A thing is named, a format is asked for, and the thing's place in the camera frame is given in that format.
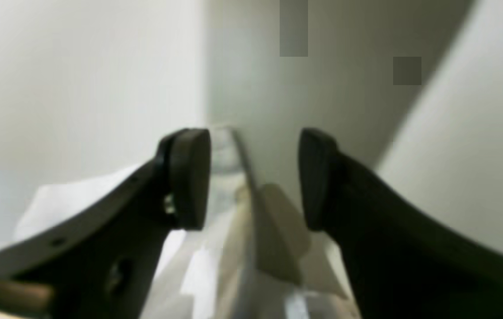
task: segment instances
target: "white surface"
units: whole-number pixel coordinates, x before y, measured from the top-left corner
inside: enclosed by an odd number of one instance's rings
[[[358,319],[352,300],[329,293],[308,291],[259,272],[258,319]]]
[[[477,3],[379,173],[425,212],[503,252],[503,1]]]
[[[194,298],[192,319],[213,318],[217,293],[219,258],[202,247],[193,255],[188,264],[180,293]]]
[[[35,188],[204,120],[203,0],[0,0],[0,241]]]

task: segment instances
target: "gray wall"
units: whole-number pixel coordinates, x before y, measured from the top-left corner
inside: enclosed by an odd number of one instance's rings
[[[374,166],[422,86],[394,86],[395,56],[434,71],[470,1],[311,0],[308,57],[279,56],[278,0],[207,6],[207,115],[239,129],[258,184],[298,204],[300,129],[320,127]]]

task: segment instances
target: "white wall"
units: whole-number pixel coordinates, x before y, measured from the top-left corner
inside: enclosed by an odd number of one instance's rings
[[[33,190],[205,123],[203,2],[0,0],[0,241]]]

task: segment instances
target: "screw hole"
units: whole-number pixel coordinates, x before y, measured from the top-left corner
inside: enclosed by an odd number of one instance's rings
[[[65,238],[56,238],[55,240],[51,241],[51,246],[52,247],[59,247],[62,246],[66,242]]]

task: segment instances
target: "rubber gripper pad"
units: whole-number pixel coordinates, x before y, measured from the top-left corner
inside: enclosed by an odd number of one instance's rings
[[[310,230],[322,230],[322,214],[329,200],[336,154],[338,146],[332,137],[318,129],[302,130],[298,167],[302,208]]]
[[[175,137],[170,153],[170,182],[179,226],[201,230],[206,220],[211,139],[207,129],[190,129]]]

